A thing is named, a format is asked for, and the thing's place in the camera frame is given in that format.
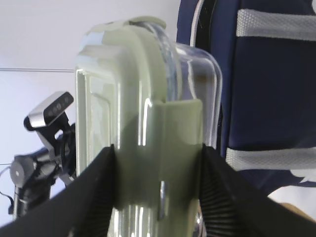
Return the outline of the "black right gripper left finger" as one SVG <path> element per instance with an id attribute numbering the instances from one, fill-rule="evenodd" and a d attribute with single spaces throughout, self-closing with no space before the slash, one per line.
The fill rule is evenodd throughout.
<path id="1" fill-rule="evenodd" d="M 105 237 L 115 195 L 115 152 L 103 148 L 54 198 L 2 227 L 2 237 Z"/>

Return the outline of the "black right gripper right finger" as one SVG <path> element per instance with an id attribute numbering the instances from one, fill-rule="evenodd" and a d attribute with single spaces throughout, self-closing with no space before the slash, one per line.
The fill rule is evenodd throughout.
<path id="1" fill-rule="evenodd" d="M 315 222 L 274 202 L 203 146 L 199 201 L 208 237 L 314 237 Z"/>

